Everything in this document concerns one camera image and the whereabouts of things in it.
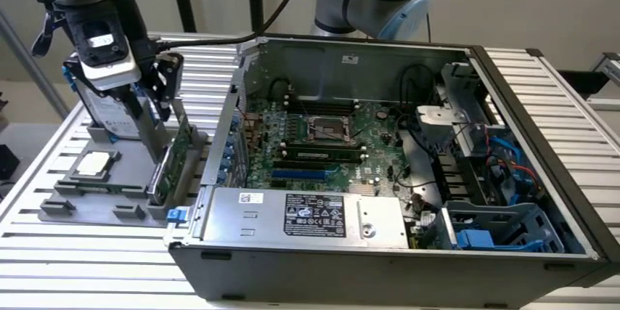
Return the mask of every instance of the white wall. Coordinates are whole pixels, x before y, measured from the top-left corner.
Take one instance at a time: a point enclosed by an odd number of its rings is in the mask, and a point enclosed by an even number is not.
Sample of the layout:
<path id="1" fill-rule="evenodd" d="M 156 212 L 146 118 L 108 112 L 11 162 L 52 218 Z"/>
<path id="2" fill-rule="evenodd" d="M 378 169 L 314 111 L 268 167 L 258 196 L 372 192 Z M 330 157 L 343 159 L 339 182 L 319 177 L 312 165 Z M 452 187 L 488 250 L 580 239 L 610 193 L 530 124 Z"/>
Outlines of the white wall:
<path id="1" fill-rule="evenodd" d="M 199 30 L 239 34 L 250 31 L 248 0 L 192 0 Z M 264 0 L 266 17 L 282 0 Z M 138 0 L 150 30 L 180 31 L 175 0 Z M 315 0 L 292 0 L 271 31 L 308 33 Z M 42 29 L 43 9 L 35 0 L 2 0 L 24 43 Z M 503 47 L 536 47 L 559 68 L 587 69 L 603 51 L 620 51 L 619 0 L 431 0 L 434 41 Z M 426 39 L 424 31 L 419 36 Z M 70 45 L 59 33 L 50 55 L 39 60 L 60 81 L 60 62 Z M 0 78 L 24 80 L 19 66 L 4 63 Z"/>

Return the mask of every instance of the power supply label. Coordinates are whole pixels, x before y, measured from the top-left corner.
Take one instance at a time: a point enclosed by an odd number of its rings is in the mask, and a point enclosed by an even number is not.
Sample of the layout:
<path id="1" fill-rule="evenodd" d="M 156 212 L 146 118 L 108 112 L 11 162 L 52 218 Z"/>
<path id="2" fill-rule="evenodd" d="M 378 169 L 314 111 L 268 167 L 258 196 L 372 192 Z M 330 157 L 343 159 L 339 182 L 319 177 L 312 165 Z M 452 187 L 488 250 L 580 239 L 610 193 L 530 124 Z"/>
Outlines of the power supply label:
<path id="1" fill-rule="evenodd" d="M 343 196 L 287 194 L 284 233 L 290 236 L 347 237 Z"/>

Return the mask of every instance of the blue latch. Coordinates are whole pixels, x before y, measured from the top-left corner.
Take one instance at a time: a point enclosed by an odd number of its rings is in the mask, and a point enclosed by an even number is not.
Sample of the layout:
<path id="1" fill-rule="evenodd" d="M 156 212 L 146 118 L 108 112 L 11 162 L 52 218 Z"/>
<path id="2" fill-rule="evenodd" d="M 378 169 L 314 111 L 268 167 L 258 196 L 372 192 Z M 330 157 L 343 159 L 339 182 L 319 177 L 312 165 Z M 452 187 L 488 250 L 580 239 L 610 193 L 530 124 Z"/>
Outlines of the blue latch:
<path id="1" fill-rule="evenodd" d="M 456 233 L 456 242 L 463 250 L 507 250 L 518 252 L 542 252 L 543 240 L 530 241 L 526 245 L 496 245 L 488 230 L 464 229 Z"/>
<path id="2" fill-rule="evenodd" d="M 166 221 L 168 221 L 168 223 L 183 223 L 186 222 L 186 217 L 187 217 L 187 211 L 174 208 L 172 210 L 168 211 L 168 215 L 166 216 Z"/>

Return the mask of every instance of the slotted metal tabletop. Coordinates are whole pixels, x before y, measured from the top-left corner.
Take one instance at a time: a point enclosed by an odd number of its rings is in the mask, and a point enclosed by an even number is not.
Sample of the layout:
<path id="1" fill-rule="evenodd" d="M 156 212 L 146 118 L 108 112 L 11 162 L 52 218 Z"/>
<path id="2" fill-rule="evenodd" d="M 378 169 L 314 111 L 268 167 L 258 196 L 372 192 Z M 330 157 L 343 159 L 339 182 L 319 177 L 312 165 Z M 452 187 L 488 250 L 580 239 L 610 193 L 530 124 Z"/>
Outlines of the slotted metal tabletop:
<path id="1" fill-rule="evenodd" d="M 171 33 L 162 36 L 174 40 L 214 38 Z M 236 50 L 231 46 L 211 46 L 179 51 L 187 59 L 182 85 L 186 111 L 191 122 L 212 135 L 236 68 Z M 620 239 L 618 137 L 608 134 L 590 107 L 575 101 L 572 90 L 564 86 L 544 60 L 531 57 L 523 50 L 488 51 Z M 39 221 L 39 205 L 51 196 L 54 184 L 64 176 L 90 139 L 88 121 L 79 105 L 0 203 L 0 308 L 274 308 L 262 303 L 208 303 L 199 298 L 166 250 L 164 229 Z M 334 306 L 282 304 L 279 308 L 334 309 Z M 588 289 L 568 287 L 556 290 L 524 309 L 620 309 L 620 276 Z"/>

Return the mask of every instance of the green circuit board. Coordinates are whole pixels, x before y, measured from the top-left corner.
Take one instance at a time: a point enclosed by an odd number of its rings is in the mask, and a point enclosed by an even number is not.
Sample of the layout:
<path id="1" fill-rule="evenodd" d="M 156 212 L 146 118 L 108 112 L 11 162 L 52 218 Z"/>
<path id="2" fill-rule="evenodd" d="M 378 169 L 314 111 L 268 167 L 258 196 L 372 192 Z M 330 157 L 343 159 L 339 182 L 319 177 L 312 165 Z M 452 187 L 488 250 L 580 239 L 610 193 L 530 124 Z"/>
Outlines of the green circuit board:
<path id="1" fill-rule="evenodd" d="M 162 179 L 158 183 L 156 191 L 159 197 L 168 197 L 175 194 L 183 167 L 187 161 L 187 152 L 192 146 L 192 128 L 186 113 L 183 113 L 179 123 L 179 131 L 167 151 L 166 161 L 162 164 Z"/>
<path id="2" fill-rule="evenodd" d="M 351 116 L 304 115 L 287 113 L 275 103 L 264 99 L 251 100 L 248 115 L 260 116 L 260 122 L 254 125 L 255 135 L 260 141 L 252 141 L 250 136 L 251 162 L 247 187 L 255 189 L 291 189 L 327 192 L 367 192 L 374 190 L 375 195 L 394 193 L 394 182 L 388 181 L 388 168 L 396 174 L 407 164 L 403 147 L 396 145 L 399 114 L 391 115 L 388 107 L 380 103 L 362 103 L 359 110 Z M 378 118 L 378 112 L 386 112 L 384 120 Z M 275 164 L 282 160 L 280 144 L 284 139 L 299 144 L 312 144 L 308 140 L 308 122 L 311 118 L 331 121 L 346 119 L 348 121 L 348 135 L 352 136 L 348 144 L 363 144 L 367 158 L 362 163 L 330 163 L 324 169 L 328 172 L 326 179 L 283 179 L 272 178 Z M 331 138 L 323 136 L 323 143 L 330 144 Z"/>

